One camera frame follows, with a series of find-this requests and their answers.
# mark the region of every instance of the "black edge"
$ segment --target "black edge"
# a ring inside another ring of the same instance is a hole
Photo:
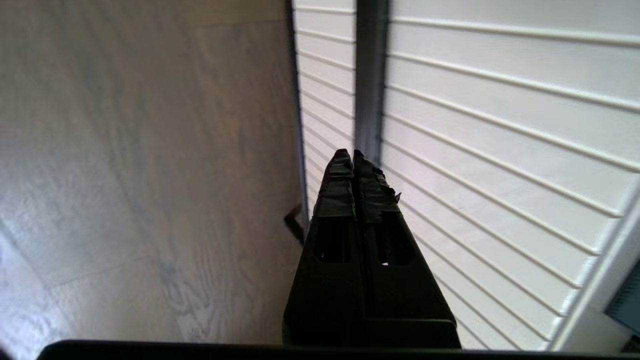
[[[380,166],[388,0],[358,0],[356,6],[355,148]]]
[[[291,61],[291,81],[293,85],[293,103],[296,108],[296,147],[298,155],[298,177],[300,179],[300,190],[302,191],[302,228],[306,235],[309,229],[309,209],[307,182],[305,174],[305,147],[302,139],[302,119],[300,117],[300,85],[298,84],[298,57],[296,56],[296,31],[293,23],[293,3],[292,0],[285,2],[287,12],[287,31],[289,32],[289,59]]]

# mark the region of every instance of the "white trim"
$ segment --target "white trim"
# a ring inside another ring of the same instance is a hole
[[[601,347],[612,347],[599,348],[601,352],[618,351],[619,343],[628,340],[629,332],[621,325],[611,322],[604,327],[601,322],[604,321],[605,315],[602,313],[605,307],[640,257],[639,186],[636,184],[628,215],[621,220],[608,249],[598,258],[598,263],[594,265],[597,270],[585,284],[556,338],[549,345],[549,350],[589,351],[594,332],[600,332],[602,338],[607,338],[600,344]]]

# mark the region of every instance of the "dark gap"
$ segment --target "dark gap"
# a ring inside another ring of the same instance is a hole
[[[382,213],[382,224],[375,225],[378,260],[384,266],[404,266],[415,256],[415,251],[397,213]]]
[[[349,226],[344,218],[322,218],[316,235],[314,255],[323,263],[339,264],[351,260]]]

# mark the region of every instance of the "white louvered door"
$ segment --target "white louvered door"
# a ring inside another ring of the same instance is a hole
[[[294,0],[309,216],[337,149],[353,153],[355,1]]]
[[[382,165],[408,225],[465,347],[547,349],[637,197],[640,2],[391,9]]]

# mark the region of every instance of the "wood grain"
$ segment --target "wood grain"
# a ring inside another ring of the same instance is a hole
[[[284,0],[184,0],[190,26],[244,24],[285,20]]]
[[[0,217],[70,337],[280,342],[286,25],[222,1],[236,23],[199,28],[194,4],[0,3]]]
[[[11,237],[0,223],[0,347],[14,359],[31,360],[74,329]]]
[[[76,329],[75,338],[174,342],[182,339],[149,258],[70,281],[53,288],[51,293]]]

